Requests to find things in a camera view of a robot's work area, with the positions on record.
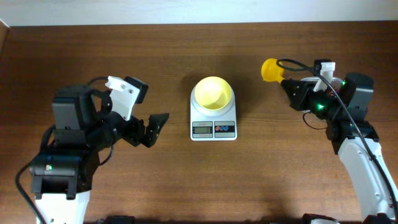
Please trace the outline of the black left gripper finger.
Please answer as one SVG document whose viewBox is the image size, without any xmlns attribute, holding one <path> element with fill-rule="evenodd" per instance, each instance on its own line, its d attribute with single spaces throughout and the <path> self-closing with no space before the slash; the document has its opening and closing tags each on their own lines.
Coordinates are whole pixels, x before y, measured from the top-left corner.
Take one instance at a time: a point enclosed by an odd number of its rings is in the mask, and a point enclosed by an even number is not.
<svg viewBox="0 0 398 224">
<path fill-rule="evenodd" d="M 149 117 L 148 133 L 150 137 L 157 137 L 166 122 L 169 120 L 170 114 L 152 114 Z"/>
<path fill-rule="evenodd" d="M 152 147 L 159 137 L 159 132 L 160 126 L 158 124 L 143 126 L 139 135 L 139 143 L 147 148 Z"/>
</svg>

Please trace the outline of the yellow plastic measuring scoop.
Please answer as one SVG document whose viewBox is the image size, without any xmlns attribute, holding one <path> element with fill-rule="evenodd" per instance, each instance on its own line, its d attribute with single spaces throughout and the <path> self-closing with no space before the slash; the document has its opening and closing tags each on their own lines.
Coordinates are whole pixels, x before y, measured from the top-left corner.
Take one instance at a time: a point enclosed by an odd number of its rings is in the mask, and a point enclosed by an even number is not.
<svg viewBox="0 0 398 224">
<path fill-rule="evenodd" d="M 284 79 L 283 74 L 284 69 L 278 66 L 275 58 L 269 58 L 262 64 L 261 76 L 265 82 L 281 83 Z"/>
</svg>

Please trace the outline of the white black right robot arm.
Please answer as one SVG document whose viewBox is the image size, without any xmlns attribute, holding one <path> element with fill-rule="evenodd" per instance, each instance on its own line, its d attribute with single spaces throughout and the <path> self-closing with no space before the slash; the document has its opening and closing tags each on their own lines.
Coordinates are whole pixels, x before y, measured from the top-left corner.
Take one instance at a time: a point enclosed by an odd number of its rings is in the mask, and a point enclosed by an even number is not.
<svg viewBox="0 0 398 224">
<path fill-rule="evenodd" d="M 365 120 L 374 80 L 347 73 L 338 90 L 315 91 L 315 84 L 283 80 L 282 88 L 297 111 L 326 120 L 326 136 L 346 168 L 363 223 L 397 223 L 397 187 L 385 165 L 379 136 Z"/>
</svg>

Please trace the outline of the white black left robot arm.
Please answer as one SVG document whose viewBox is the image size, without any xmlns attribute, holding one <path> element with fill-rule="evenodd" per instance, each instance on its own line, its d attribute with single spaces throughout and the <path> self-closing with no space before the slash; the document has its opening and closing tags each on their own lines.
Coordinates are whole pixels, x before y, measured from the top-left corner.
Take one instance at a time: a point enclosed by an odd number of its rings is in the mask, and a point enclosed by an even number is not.
<svg viewBox="0 0 398 224">
<path fill-rule="evenodd" d="M 16 186 L 37 223 L 83 223 L 93 176 L 104 163 L 99 153 L 120 139 L 152 147 L 169 114 L 152 114 L 149 123 L 112 110 L 111 92 L 75 85 L 60 89 L 52 102 L 55 124 L 42 137 L 39 153 L 23 169 L 32 175 L 30 198 L 16 175 Z"/>
</svg>

